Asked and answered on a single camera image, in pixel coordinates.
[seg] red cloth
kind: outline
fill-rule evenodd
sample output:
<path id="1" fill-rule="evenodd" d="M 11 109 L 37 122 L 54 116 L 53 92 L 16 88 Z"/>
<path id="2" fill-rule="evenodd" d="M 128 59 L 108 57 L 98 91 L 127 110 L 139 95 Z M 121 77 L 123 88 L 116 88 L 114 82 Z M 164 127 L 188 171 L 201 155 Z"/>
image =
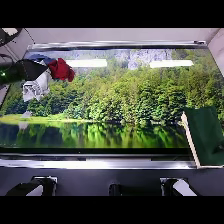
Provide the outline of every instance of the red cloth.
<path id="1" fill-rule="evenodd" d="M 50 68 L 52 77 L 54 79 L 68 79 L 69 82 L 74 79 L 75 72 L 69 65 L 66 64 L 66 62 L 62 58 L 58 58 L 58 61 L 52 61 L 48 64 L 48 67 Z"/>

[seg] pile of clothes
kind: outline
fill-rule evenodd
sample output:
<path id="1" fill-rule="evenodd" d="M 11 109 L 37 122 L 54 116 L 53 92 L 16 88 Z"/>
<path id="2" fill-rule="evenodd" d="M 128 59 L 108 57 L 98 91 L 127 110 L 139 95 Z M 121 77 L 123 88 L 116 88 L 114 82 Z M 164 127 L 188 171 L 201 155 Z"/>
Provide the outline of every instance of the pile of clothes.
<path id="1" fill-rule="evenodd" d="M 34 54 L 28 58 L 35 63 L 42 65 L 38 76 L 35 80 L 28 80 L 23 84 L 23 100 L 24 102 L 36 98 L 38 101 L 50 92 L 48 83 L 52 80 L 68 80 L 72 82 L 75 72 L 66 64 L 62 58 L 49 58 L 44 55 Z"/>

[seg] green water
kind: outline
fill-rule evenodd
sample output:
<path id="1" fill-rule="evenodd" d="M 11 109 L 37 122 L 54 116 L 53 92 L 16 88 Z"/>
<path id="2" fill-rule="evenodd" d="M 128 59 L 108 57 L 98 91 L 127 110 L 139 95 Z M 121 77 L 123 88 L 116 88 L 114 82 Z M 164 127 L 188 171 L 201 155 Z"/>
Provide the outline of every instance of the green water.
<path id="1" fill-rule="evenodd" d="M 182 127 L 108 123 L 0 124 L 0 146 L 38 148 L 188 148 Z"/>

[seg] green folder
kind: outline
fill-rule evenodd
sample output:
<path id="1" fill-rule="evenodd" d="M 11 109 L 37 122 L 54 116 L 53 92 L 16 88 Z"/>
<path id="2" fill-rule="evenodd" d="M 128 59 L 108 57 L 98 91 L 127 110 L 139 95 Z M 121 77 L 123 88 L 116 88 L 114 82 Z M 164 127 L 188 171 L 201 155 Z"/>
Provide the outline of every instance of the green folder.
<path id="1" fill-rule="evenodd" d="M 224 136 L 216 108 L 214 106 L 200 109 L 185 108 L 184 112 L 194 145 L 194 159 L 198 160 L 196 164 L 223 166 Z"/>

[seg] screen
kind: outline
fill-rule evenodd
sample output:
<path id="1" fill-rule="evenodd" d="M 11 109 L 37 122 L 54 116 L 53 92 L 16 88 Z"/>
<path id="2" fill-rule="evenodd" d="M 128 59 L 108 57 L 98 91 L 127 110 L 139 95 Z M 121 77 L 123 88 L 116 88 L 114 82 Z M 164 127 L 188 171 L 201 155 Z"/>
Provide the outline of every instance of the screen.
<path id="1" fill-rule="evenodd" d="M 24 82 L 11 85 L 0 110 L 0 146 L 9 152 L 181 153 L 189 148 L 184 107 L 214 105 L 224 122 L 224 80 L 208 49 L 76 49 L 25 58 L 33 54 L 63 58 L 76 76 L 50 82 L 40 101 L 23 101 Z"/>

